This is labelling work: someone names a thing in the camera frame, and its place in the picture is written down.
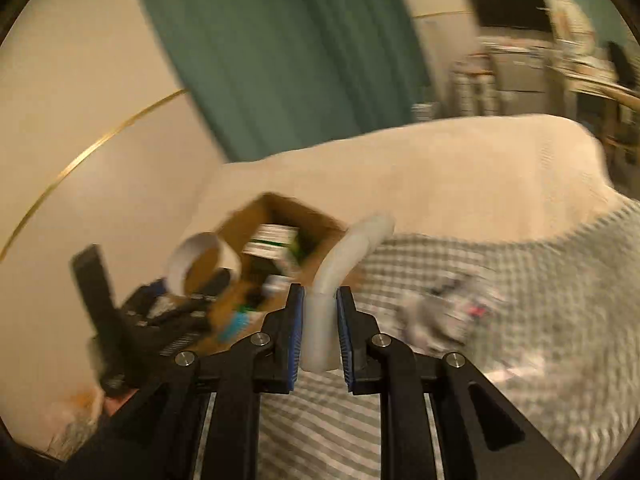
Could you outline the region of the person's left hand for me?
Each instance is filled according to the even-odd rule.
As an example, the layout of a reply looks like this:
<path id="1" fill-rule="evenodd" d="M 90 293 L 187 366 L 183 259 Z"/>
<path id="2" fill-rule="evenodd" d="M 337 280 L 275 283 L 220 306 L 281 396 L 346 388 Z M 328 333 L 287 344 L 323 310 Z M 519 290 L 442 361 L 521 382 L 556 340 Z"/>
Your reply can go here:
<path id="1" fill-rule="evenodd" d="M 103 413 L 111 417 L 118 410 L 120 410 L 136 393 L 138 392 L 137 388 L 129 389 L 124 393 L 115 394 L 112 396 L 111 394 L 105 393 L 103 396 L 102 410 Z"/>

